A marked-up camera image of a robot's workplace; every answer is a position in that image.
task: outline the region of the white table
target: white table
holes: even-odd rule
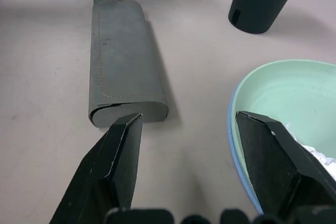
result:
[[[133,207],[218,223],[251,205],[233,165],[232,92],[279,59],[336,63],[335,0],[289,0],[269,32],[233,27],[232,0],[136,0],[170,83],[171,114],[146,124]],[[0,0],[0,223],[48,223],[79,162],[103,132],[88,120],[93,0]]]

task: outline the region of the stitching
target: stitching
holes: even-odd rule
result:
[[[164,98],[163,95],[160,94],[134,94],[134,95],[107,95],[104,93],[103,90],[103,72],[102,72],[102,67],[101,67],[101,47],[100,47],[100,6],[97,8],[97,13],[98,13],[98,46],[99,46],[99,68],[100,68],[100,90],[101,93],[110,98],[115,98],[115,97],[148,97],[148,96],[153,96],[153,97],[160,97]]]

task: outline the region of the mint green bowl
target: mint green bowl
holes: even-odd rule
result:
[[[301,144],[336,158],[336,65],[312,60],[271,62],[248,74],[233,94],[228,111],[231,152],[251,201],[262,213],[248,178],[237,111],[267,115],[288,124]]]

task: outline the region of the gray pencil case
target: gray pencil case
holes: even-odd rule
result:
[[[94,0],[89,119],[108,127],[117,118],[143,113],[163,121],[168,107],[158,53],[141,6],[133,0]]]

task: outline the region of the green bowl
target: green bowl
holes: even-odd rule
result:
[[[228,111],[231,152],[251,201],[262,213],[248,178],[237,111],[267,115],[287,124],[301,144],[336,158],[336,65],[312,60],[271,62],[248,74],[233,94]]]

